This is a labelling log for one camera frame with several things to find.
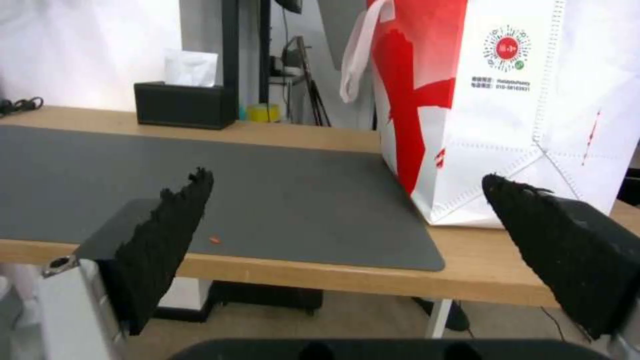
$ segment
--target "white desk leg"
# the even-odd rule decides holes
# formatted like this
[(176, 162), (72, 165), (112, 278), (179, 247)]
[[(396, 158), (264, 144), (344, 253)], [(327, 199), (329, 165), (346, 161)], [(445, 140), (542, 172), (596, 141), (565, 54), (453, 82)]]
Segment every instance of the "white desk leg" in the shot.
[(431, 300), (433, 301), (433, 311), (427, 323), (427, 339), (440, 339), (444, 333), (444, 325), (449, 317), (451, 309), (451, 299)]

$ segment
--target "white bag handle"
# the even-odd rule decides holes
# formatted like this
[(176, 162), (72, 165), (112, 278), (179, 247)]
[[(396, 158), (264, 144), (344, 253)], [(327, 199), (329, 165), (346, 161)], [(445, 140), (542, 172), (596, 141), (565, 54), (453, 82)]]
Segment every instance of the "white bag handle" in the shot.
[(369, 61), (373, 33), (378, 23), (380, 12), (385, 7), (393, 11), (393, 0), (377, 0), (367, 11), (358, 15), (349, 42), (342, 56), (342, 78), (340, 79), (340, 97), (344, 102), (353, 102), (360, 91), (360, 78)]

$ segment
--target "black tissue box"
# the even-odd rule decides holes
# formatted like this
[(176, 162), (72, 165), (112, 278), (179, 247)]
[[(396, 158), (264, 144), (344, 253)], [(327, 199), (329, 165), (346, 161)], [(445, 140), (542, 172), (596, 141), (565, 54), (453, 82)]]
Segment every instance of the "black tissue box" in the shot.
[(133, 90), (139, 124), (220, 130), (237, 118), (236, 94), (222, 86), (180, 86), (154, 81), (136, 83)]

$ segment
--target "dark gray mouse pad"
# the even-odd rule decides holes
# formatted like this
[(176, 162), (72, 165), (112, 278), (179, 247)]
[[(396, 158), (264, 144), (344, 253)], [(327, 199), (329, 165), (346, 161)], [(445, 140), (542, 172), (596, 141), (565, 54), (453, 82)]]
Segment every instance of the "dark gray mouse pad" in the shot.
[(379, 154), (19, 126), (0, 126), (0, 238), (81, 243), (127, 201), (178, 190), (196, 167), (215, 183), (190, 252), (444, 267)]

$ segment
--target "red graphic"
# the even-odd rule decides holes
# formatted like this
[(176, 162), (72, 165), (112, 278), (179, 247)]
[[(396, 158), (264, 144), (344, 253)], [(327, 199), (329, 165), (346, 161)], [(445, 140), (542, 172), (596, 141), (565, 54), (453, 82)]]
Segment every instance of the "red graphic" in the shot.
[[(372, 55), (391, 107), (398, 178), (411, 194), (426, 153), (418, 107), (451, 109), (467, 0), (396, 0), (394, 5), (395, 19), (376, 28)], [(432, 81), (416, 88), (415, 74)]]
[(436, 157), (433, 158), (436, 161), (436, 168), (442, 168), (444, 166), (444, 154), (445, 149), (442, 149), (440, 150), (440, 152), (438, 152)]
[(511, 60), (518, 54), (518, 42), (512, 37), (504, 37), (498, 40), (495, 46), (495, 53), (500, 59)]
[(598, 125), (598, 119), (600, 118), (600, 110), (596, 114), (596, 120), (593, 122), (593, 129), (591, 129), (591, 134), (589, 134), (589, 141), (587, 142), (587, 150), (584, 152), (584, 156), (582, 157), (582, 166), (584, 166), (584, 162), (587, 160), (587, 154), (589, 154), (589, 148), (591, 147), (591, 141), (593, 140), (593, 135), (596, 132), (596, 125)]

